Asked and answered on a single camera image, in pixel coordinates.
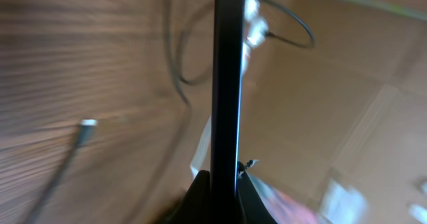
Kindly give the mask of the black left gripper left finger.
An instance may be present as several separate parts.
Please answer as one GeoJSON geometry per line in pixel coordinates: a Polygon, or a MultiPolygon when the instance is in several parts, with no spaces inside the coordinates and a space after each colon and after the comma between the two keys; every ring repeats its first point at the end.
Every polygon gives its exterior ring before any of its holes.
{"type": "Polygon", "coordinates": [[[210,173],[200,171],[179,205],[162,218],[165,224],[208,224],[210,205],[210,173]]]}

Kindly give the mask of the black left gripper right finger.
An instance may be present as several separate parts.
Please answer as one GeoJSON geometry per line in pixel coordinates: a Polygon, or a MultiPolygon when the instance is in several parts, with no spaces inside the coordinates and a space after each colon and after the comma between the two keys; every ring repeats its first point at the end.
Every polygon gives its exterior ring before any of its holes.
{"type": "Polygon", "coordinates": [[[263,204],[256,188],[254,187],[246,167],[238,162],[237,177],[238,198],[244,223],[246,224],[276,224],[276,220],[270,215],[263,204]]]}

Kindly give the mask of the Galaxy S24+ smartphone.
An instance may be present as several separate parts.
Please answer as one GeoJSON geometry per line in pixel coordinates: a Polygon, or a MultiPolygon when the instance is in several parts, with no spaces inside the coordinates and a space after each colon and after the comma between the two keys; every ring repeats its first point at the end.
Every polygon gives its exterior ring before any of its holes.
{"type": "Polygon", "coordinates": [[[239,221],[237,168],[245,0],[215,0],[211,113],[211,223],[239,221]]]}

